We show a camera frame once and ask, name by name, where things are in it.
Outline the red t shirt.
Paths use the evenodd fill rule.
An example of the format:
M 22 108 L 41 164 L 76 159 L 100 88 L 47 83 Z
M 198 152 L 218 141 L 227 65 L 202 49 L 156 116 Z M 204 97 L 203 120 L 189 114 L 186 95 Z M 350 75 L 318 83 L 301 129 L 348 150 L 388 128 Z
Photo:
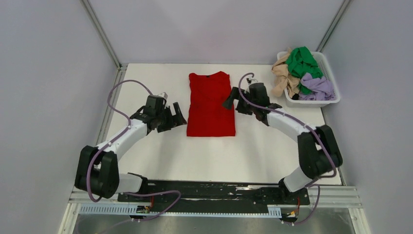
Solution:
M 231 92 L 230 75 L 223 71 L 211 75 L 190 73 L 188 79 L 190 106 L 187 136 L 234 137 L 234 107 L 223 107 Z

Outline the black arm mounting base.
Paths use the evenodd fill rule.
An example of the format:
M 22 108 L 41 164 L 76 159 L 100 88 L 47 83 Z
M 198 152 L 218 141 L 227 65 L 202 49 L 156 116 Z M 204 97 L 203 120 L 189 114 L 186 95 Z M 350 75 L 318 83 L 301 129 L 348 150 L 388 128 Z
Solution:
M 306 189 L 291 193 L 278 184 L 205 182 L 179 180 L 150 180 L 144 194 L 155 193 L 150 198 L 127 194 L 115 195 L 118 202 L 153 202 L 152 211 L 160 212 L 170 205 L 177 194 L 167 191 L 179 191 L 179 201 L 170 208 L 170 212 L 183 213 L 264 213 L 268 205 L 309 205 Z

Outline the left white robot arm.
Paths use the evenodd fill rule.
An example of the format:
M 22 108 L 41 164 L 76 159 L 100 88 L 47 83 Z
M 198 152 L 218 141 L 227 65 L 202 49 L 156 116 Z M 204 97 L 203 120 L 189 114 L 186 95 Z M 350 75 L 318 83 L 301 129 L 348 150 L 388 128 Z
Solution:
M 119 160 L 150 132 L 160 133 L 186 124 L 178 102 L 169 106 L 165 97 L 149 95 L 146 104 L 127 117 L 126 126 L 116 135 L 81 150 L 75 187 L 99 198 L 130 193 L 137 201 L 146 200 L 149 196 L 148 179 L 134 173 L 121 174 Z

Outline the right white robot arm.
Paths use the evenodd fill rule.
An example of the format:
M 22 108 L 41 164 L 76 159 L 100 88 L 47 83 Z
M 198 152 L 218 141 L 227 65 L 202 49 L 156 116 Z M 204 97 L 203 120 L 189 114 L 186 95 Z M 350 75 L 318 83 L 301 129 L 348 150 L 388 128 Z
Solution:
M 299 190 L 316 179 L 326 177 L 343 164 L 333 130 L 328 125 L 319 127 L 304 123 L 287 113 L 279 104 L 270 102 L 263 83 L 253 83 L 248 90 L 233 87 L 223 102 L 226 109 L 234 108 L 245 115 L 255 115 L 256 119 L 268 127 L 283 132 L 298 145 L 299 166 L 291 174 L 280 180 L 278 197 L 283 203 L 291 203 Z

